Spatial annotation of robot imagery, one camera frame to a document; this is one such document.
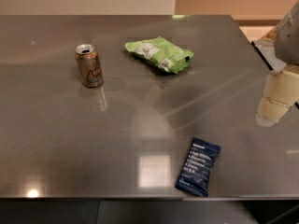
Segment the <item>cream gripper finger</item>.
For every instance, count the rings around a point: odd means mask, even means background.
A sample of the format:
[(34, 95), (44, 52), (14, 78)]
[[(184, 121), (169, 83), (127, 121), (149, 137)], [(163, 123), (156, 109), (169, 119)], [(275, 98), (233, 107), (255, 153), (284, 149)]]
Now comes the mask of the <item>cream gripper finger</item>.
[(298, 101), (299, 66), (287, 64), (279, 72), (271, 71), (257, 109), (256, 122), (262, 127), (271, 127)]

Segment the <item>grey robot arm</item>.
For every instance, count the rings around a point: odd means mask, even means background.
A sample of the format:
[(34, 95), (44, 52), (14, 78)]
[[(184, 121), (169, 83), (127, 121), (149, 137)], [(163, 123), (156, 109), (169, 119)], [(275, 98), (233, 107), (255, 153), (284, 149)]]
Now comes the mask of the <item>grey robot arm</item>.
[(299, 101), (299, 1), (263, 41), (273, 41), (275, 57), (285, 65), (267, 77), (256, 122), (270, 127)]

